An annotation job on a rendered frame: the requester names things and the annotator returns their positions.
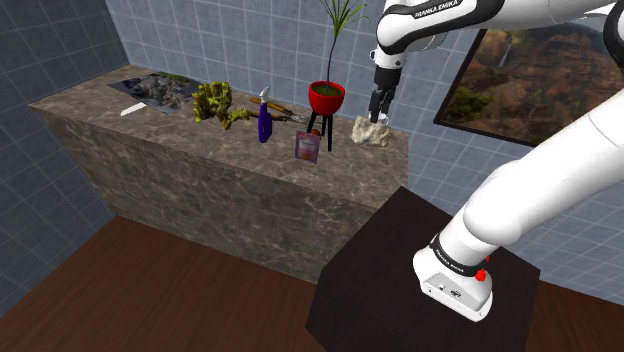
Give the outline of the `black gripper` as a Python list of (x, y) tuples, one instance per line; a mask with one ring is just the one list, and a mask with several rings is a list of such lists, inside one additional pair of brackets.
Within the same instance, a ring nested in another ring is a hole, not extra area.
[(402, 74), (401, 68), (383, 68), (377, 66), (375, 69), (374, 83), (376, 90), (371, 93), (369, 102), (369, 120), (371, 123), (378, 122), (379, 110), (380, 121), (387, 122), (387, 113), (392, 101), (392, 91), (399, 85)]

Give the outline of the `pale grey rock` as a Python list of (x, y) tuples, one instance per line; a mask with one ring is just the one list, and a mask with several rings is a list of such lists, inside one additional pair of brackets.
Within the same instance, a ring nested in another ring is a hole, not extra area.
[(368, 117), (357, 116), (352, 128), (351, 140), (355, 144), (386, 147), (390, 136), (391, 128), (385, 115), (382, 115), (376, 123), (372, 123)]

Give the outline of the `potted plant on black stand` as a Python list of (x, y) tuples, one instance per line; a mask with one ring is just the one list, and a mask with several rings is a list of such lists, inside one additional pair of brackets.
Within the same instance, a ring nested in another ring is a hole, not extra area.
[(361, 0), (319, 0), (327, 12), (332, 24), (332, 41), (327, 59), (326, 75), (322, 81), (315, 81), (309, 85), (308, 101), (312, 109), (309, 118), (307, 133), (311, 133), (316, 118), (322, 117), (321, 137), (327, 138), (328, 151), (332, 150), (332, 126), (334, 114), (341, 108), (345, 98), (345, 88), (339, 83), (330, 80), (332, 58), (339, 35), (344, 28), (359, 19), (370, 20), (360, 11), (366, 6)]

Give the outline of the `pink packet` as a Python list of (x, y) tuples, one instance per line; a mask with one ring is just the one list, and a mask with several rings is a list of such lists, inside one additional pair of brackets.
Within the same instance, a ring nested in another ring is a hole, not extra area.
[(304, 131), (297, 131), (295, 158), (316, 164), (319, 155), (320, 142), (321, 137), (319, 135)]

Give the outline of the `blue spray bottle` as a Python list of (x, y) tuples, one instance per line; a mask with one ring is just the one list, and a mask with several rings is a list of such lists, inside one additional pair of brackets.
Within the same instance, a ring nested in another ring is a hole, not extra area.
[(258, 139), (266, 143), (272, 135), (272, 115), (268, 112), (268, 93), (270, 87), (265, 87), (259, 94), (260, 112), (258, 115)]

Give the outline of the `yellow green coral figure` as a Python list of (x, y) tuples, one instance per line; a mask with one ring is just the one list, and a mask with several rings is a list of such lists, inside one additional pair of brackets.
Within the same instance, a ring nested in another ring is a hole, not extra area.
[(232, 89), (227, 81), (215, 81), (198, 86), (198, 91), (192, 94), (193, 112), (195, 120), (200, 123), (216, 117), (224, 130), (231, 128), (234, 121), (248, 120), (251, 112), (245, 108), (237, 108), (232, 112)]

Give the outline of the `dark robot stand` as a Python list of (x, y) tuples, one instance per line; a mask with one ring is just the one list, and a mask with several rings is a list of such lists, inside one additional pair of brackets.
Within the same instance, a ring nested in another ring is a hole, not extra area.
[(496, 250), (493, 304), (472, 322), (422, 293), (412, 266), (451, 217), (399, 188), (322, 269), (306, 323), (326, 352), (528, 352), (538, 268)]

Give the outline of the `dark rocky sink basin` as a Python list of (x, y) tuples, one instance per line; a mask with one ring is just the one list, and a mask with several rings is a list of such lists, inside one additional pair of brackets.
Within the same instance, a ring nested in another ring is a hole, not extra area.
[(192, 94), (198, 91), (199, 85), (185, 76), (155, 72), (108, 84), (108, 87), (131, 96), (137, 103), (145, 103), (146, 107), (171, 114), (193, 100)]

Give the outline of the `wooden handled garden shears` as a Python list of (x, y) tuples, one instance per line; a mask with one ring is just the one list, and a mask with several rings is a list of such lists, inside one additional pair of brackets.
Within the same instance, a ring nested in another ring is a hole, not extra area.
[(282, 116), (279, 117), (280, 120), (293, 121), (293, 122), (297, 122), (297, 123), (300, 123), (300, 124), (308, 124), (310, 122), (310, 118), (309, 117), (296, 114), (293, 111), (291, 111), (291, 110), (289, 110), (289, 109), (287, 109), (287, 108), (285, 108), (285, 107), (283, 107), (281, 105), (278, 105), (278, 104), (275, 104), (275, 103), (272, 103), (272, 102), (267, 102), (266, 105), (267, 105), (268, 108), (276, 110), (276, 111), (278, 111), (278, 112), (280, 112), (282, 114)]

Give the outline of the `framed landscape wall picture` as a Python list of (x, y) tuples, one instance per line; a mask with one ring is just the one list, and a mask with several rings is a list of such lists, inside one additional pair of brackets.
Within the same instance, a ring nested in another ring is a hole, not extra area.
[(481, 30), (434, 121), (535, 147), (623, 88), (601, 23)]

